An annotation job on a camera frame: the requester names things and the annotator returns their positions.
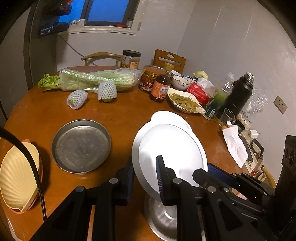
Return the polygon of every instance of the electrical outlet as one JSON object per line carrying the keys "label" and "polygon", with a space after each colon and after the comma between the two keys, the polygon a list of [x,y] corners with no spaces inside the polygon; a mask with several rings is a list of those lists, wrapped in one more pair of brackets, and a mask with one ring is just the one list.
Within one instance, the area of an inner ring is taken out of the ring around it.
{"label": "electrical outlet", "polygon": [[284,114],[286,109],[288,108],[285,102],[279,96],[277,96],[274,100],[274,105],[279,109],[279,111],[282,114]]}

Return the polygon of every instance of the window sill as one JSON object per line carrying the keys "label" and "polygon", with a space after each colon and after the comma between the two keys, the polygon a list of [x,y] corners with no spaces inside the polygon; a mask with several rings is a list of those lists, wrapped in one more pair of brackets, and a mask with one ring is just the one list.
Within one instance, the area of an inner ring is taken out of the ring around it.
{"label": "window sill", "polygon": [[131,28],[120,28],[114,26],[83,26],[68,28],[64,32],[58,33],[59,35],[77,34],[77,33],[93,33],[93,32],[107,32],[107,33],[120,33],[136,35]]}

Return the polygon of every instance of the black thermos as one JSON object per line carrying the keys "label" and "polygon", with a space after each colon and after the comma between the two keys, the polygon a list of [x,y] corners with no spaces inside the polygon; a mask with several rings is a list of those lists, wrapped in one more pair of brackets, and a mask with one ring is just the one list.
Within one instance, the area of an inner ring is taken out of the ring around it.
{"label": "black thermos", "polygon": [[231,94],[219,109],[217,118],[221,117],[225,108],[231,110],[235,116],[242,110],[247,100],[252,95],[254,80],[255,77],[251,73],[246,72],[244,76],[240,77],[235,82]]}

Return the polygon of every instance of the wooden table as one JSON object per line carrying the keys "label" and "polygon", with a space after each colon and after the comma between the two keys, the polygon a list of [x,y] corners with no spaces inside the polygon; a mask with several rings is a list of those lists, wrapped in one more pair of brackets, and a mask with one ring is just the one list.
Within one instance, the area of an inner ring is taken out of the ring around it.
{"label": "wooden table", "polygon": [[[80,71],[114,69],[110,66],[72,67]],[[175,109],[168,101],[156,103],[149,95],[137,87],[130,92],[119,92],[117,100],[102,103],[97,94],[89,93],[88,101],[79,110],[66,104],[69,92],[59,90],[41,92],[35,86],[13,108],[5,129],[19,140],[29,139],[38,149],[44,175],[42,186],[47,215],[49,216],[64,198],[76,187],[91,188],[114,177],[116,170],[125,166],[131,155],[133,139],[137,131],[147,123],[151,115],[159,110],[168,110],[182,116],[192,127],[193,132],[205,149],[207,160],[223,170],[241,173],[242,170],[230,156],[218,125],[206,120],[202,115],[185,114]],[[60,169],[50,153],[51,141],[58,129],[76,119],[95,120],[109,131],[112,148],[107,160],[96,170],[76,175]],[[11,144],[0,140],[0,160],[11,148]],[[135,178],[133,194],[127,207],[116,207],[116,229],[118,240],[152,241],[160,240],[149,228],[144,217],[145,191]],[[2,206],[18,238],[29,240],[41,226],[42,212],[40,201],[24,214],[13,213],[4,203]]]}

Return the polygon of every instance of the noodles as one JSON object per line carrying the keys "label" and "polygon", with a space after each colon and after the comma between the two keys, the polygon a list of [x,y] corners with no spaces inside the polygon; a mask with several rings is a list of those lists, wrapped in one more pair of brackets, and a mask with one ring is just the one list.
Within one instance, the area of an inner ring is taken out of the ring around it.
{"label": "noodles", "polygon": [[195,112],[196,107],[200,107],[197,103],[195,103],[189,97],[180,96],[176,93],[171,94],[170,98],[172,99],[172,101],[174,101],[174,103],[185,108],[186,110]]}

